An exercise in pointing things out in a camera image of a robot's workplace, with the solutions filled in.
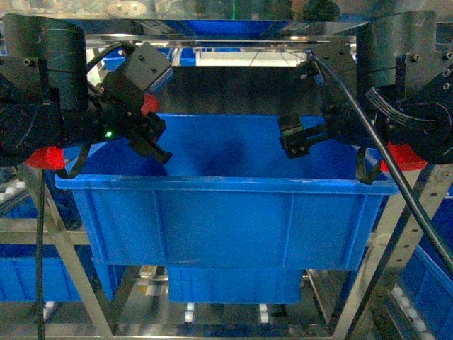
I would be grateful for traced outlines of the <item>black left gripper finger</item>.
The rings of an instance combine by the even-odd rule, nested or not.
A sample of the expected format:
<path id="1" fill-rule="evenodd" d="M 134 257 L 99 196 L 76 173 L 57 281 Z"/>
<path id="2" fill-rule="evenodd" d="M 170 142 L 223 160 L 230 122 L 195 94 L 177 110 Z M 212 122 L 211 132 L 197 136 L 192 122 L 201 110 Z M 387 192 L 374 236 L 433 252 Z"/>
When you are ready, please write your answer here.
<path id="1" fill-rule="evenodd" d="M 153 156 L 161 164 L 166 164 L 173 156 L 163 150 L 157 143 L 149 142 L 142 136 L 132 136 L 129 139 L 129 147 L 141 157 Z"/>

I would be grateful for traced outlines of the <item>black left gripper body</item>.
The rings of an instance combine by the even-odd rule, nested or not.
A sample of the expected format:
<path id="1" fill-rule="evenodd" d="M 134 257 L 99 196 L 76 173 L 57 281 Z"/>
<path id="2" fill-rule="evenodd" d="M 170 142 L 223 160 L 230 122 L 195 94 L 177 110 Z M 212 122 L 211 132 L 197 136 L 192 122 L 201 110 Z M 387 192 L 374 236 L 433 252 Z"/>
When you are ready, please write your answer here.
<path id="1" fill-rule="evenodd" d="M 165 72 L 108 72 L 101 83 L 90 85 L 98 114 L 90 142 L 125 137 L 132 144 L 155 146 L 166 123 L 156 114 L 153 93 L 165 83 Z"/>

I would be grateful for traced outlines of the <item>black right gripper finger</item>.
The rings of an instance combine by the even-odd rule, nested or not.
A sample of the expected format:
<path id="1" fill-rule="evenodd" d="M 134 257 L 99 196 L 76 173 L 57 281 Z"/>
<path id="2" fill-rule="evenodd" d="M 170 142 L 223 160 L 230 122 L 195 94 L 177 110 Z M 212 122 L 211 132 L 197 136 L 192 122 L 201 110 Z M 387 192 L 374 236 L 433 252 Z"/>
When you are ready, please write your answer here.
<path id="1" fill-rule="evenodd" d="M 280 144 L 288 159 L 309 154 L 309 135 L 305 132 L 298 113 L 288 113 L 278 118 Z"/>

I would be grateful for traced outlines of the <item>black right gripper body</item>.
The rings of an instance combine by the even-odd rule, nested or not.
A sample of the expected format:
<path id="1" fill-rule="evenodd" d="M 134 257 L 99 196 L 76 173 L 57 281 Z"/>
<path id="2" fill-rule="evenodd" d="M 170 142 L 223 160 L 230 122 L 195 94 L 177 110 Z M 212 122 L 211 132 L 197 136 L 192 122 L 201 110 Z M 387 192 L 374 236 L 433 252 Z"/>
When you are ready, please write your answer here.
<path id="1" fill-rule="evenodd" d="M 362 129 L 360 119 L 350 99 L 339 85 L 332 81 L 312 83 L 320 98 L 319 109 L 324 123 L 319 128 L 319 134 L 311 140 L 314 142 L 335 140 L 345 145 L 368 145 L 368 136 Z"/>

